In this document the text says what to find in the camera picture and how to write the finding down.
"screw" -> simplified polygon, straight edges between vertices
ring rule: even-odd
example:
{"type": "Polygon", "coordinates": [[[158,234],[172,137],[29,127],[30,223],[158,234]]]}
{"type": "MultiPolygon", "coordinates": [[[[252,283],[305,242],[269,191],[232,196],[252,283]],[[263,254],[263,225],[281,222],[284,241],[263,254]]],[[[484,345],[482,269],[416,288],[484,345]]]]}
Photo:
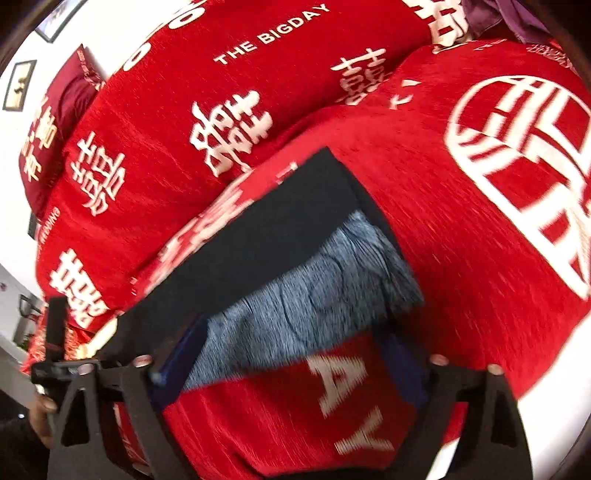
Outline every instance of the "screw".
{"type": "Polygon", "coordinates": [[[496,375],[497,377],[500,377],[501,375],[505,374],[503,367],[497,364],[490,364],[486,369],[489,371],[490,374],[496,375]]]}
{"type": "Polygon", "coordinates": [[[150,355],[142,355],[142,356],[139,356],[138,358],[134,359],[134,367],[135,368],[147,367],[151,363],[152,363],[152,357],[150,355]]]}
{"type": "Polygon", "coordinates": [[[433,365],[438,365],[440,367],[446,367],[449,365],[449,359],[446,356],[439,355],[438,353],[435,353],[434,355],[432,355],[429,358],[429,361],[433,365]]]}
{"type": "Polygon", "coordinates": [[[93,364],[84,364],[78,367],[78,374],[79,375],[88,375],[91,374],[95,369],[93,364]]]}

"gray cloth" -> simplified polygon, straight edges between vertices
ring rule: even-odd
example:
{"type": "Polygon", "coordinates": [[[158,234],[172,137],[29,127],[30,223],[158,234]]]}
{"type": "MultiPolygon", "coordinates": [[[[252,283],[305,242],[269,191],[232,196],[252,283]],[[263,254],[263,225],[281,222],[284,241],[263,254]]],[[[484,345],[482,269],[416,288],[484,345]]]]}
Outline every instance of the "gray cloth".
{"type": "Polygon", "coordinates": [[[306,263],[209,320],[184,387],[291,364],[422,303],[406,262],[353,212],[306,263]]]}

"black mount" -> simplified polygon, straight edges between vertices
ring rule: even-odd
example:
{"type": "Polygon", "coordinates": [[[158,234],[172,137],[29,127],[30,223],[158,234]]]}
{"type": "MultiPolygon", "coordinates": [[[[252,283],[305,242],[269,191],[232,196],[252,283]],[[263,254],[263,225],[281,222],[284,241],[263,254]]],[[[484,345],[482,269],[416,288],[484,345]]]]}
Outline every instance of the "black mount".
{"type": "MultiPolygon", "coordinates": [[[[65,302],[51,301],[47,338],[63,338],[65,302]]],[[[155,480],[197,480],[159,413],[179,395],[204,342],[207,323],[191,322],[150,355],[122,367],[98,359],[63,361],[48,355],[31,368],[31,380],[60,407],[48,480],[147,480],[134,469],[116,422],[123,403],[155,480]]],[[[53,345],[54,352],[63,352],[53,345]]],[[[462,436],[444,480],[532,480],[525,432],[503,370],[474,371],[429,363],[428,402],[390,467],[281,475],[290,480],[425,480],[441,448],[453,408],[467,403],[462,436]]]]}

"person's hand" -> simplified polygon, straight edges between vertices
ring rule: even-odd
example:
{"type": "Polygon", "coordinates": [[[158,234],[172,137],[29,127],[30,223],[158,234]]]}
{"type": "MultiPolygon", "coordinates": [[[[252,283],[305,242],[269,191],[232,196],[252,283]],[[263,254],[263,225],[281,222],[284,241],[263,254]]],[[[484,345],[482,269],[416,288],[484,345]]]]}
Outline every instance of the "person's hand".
{"type": "Polygon", "coordinates": [[[29,411],[29,422],[43,445],[49,449],[53,446],[53,434],[47,415],[55,412],[57,412],[57,405],[52,399],[35,393],[35,403],[29,411]]]}

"red pillow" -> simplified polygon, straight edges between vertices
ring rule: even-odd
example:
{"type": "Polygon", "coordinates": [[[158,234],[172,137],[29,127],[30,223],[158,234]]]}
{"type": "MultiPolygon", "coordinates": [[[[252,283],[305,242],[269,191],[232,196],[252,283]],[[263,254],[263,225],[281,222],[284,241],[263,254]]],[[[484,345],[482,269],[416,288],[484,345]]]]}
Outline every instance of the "red pillow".
{"type": "Polygon", "coordinates": [[[51,275],[75,259],[92,285],[76,307],[93,306],[76,323],[95,331],[137,301],[140,269],[275,153],[285,128],[335,102],[358,108],[406,55],[451,45],[462,24],[458,0],[188,4],[109,79],[67,142],[50,200],[61,213],[38,250],[43,292],[71,290],[51,275]]]}
{"type": "Polygon", "coordinates": [[[18,164],[27,200],[39,220],[64,169],[61,149],[94,100],[101,81],[80,45],[53,79],[37,109],[18,164]]]}

